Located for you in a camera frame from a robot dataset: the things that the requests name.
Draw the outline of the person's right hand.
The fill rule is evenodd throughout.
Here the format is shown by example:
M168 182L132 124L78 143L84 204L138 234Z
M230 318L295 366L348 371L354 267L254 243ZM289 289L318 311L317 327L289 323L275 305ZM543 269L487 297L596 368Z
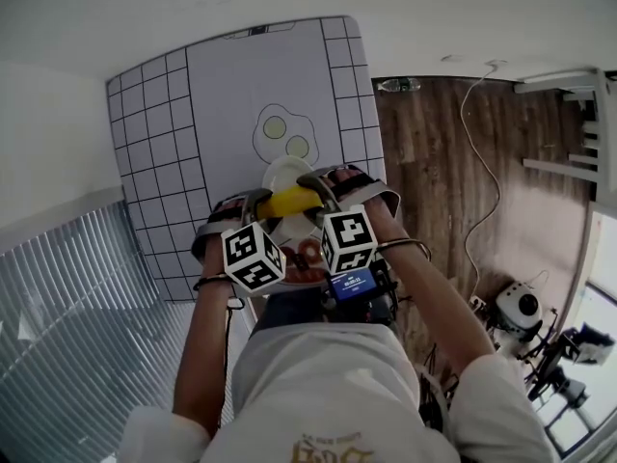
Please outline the person's right hand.
M338 202L371 184L373 179L355 165L340 166L321 177Z

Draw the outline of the person's left hand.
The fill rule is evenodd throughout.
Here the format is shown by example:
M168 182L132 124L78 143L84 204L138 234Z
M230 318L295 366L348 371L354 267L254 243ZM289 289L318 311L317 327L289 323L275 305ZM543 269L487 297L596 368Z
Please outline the person's left hand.
M248 196L245 194L236 194L224 201L220 201L208 217L208 222L240 222L247 198Z

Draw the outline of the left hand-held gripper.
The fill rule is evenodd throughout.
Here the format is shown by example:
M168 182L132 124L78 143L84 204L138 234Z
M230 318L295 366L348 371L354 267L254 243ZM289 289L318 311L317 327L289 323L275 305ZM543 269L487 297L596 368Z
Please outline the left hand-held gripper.
M202 262L207 238L218 235L222 243L224 270L201 278L193 290L199 290L209 282L228 281L252 296L282 281L286 256L260 222L269 218L267 203L272 196L273 192L263 187L249 191L240 222L209 223L207 218L206 223L198 227L191 246L192 256Z

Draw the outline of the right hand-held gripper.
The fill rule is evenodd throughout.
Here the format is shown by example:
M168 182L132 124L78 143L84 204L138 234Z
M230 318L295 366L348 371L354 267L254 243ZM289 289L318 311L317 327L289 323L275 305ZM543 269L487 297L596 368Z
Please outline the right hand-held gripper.
M375 198L382 200L390 215L395 216L400 196L379 179L339 202L326 183L333 168L320 168L299 176L299 186L317 193L324 206L304 211L313 225L321 225L321 253L331 275L366 268L378 246L378 240L364 204Z

